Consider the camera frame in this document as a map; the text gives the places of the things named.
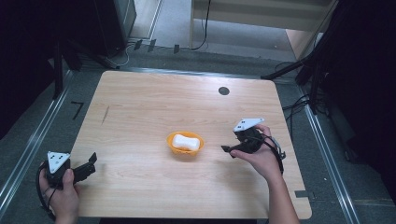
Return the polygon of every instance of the hand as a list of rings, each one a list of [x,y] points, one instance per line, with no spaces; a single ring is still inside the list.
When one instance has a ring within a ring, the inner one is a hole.
[[[255,128],[262,131],[262,134],[266,136],[271,136],[271,131],[268,127],[258,124],[255,126]],[[274,142],[271,141],[271,139],[265,138],[264,141],[270,146],[275,147]],[[235,156],[236,158],[248,161],[254,167],[254,169],[267,181],[282,176],[279,170],[279,164],[277,163],[276,156],[265,144],[262,144],[260,149],[252,154],[237,149],[232,150],[230,154],[232,156]]]
[[[77,223],[79,198],[78,192],[73,185],[73,171],[68,169],[64,173],[64,189],[55,190],[50,188],[49,182],[45,176],[46,169],[43,169],[40,172],[40,188],[47,199],[49,199],[52,192],[55,191],[49,201],[49,205],[52,207],[56,216],[55,223]]]

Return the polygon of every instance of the white soap bar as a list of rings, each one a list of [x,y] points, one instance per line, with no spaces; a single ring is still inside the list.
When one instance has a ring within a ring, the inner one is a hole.
[[[184,147],[191,151],[195,151],[199,148],[200,142],[198,138],[189,138],[181,134],[176,134],[172,141],[173,147]]]

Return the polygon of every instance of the gray carpet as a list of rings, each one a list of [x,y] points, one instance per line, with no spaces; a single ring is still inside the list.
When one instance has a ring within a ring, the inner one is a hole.
[[[121,70],[140,67],[259,78],[260,75],[274,72],[276,65],[281,63],[261,58],[194,51],[181,51],[174,54],[172,49],[160,48],[148,52],[146,46],[142,46],[140,50],[130,48],[129,52],[130,61],[122,66]],[[47,151],[70,151],[76,140],[96,85],[101,74],[105,71],[97,63],[83,58],[83,68],[79,72],[74,72],[74,79],[64,104],[1,220],[2,223],[52,223],[39,206],[39,200],[35,193],[35,172],[40,162],[46,158]],[[126,57],[121,54],[112,60],[124,63]],[[295,72],[291,72],[276,81],[276,88],[283,106],[292,105],[300,97],[298,87],[292,82],[295,75]],[[0,141],[0,160],[4,167],[0,173],[2,185],[17,163],[32,131],[44,116],[52,93],[53,86],[49,86],[23,114],[8,135]],[[73,117],[77,113],[78,106],[71,104],[72,101],[84,103],[76,119]],[[393,203],[390,203],[379,175],[367,165],[351,164],[346,161],[342,144],[331,121],[326,116],[319,115],[319,118],[323,131],[329,139],[337,165],[355,202],[361,223],[396,223],[396,208]],[[346,223],[332,181],[318,149],[316,138],[304,111],[293,116],[293,145],[306,190],[313,195],[310,198],[313,216],[308,220],[303,220],[302,223]],[[99,218],[82,217],[79,223],[99,223],[99,221]]]

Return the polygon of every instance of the scratch on table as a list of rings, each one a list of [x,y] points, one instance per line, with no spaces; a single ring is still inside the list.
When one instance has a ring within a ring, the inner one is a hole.
[[[102,124],[103,124],[103,122],[105,122],[105,119],[107,117],[107,113],[108,113],[108,109],[109,108],[110,108],[110,106],[108,106],[107,109],[106,109],[106,113],[105,113],[105,116],[103,117]]]

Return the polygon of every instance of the orange soap dish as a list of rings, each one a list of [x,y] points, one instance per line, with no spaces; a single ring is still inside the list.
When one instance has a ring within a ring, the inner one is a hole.
[[[174,146],[174,138],[175,137],[181,137],[181,138],[190,138],[191,140],[196,141],[195,139],[199,140],[199,146],[197,149],[189,149],[187,147],[175,147]],[[191,133],[191,132],[174,132],[170,133],[168,137],[166,138],[166,142],[168,143],[168,146],[172,149],[172,152],[175,154],[188,154],[195,156],[199,151],[204,146],[204,139],[198,135],[197,133]]]

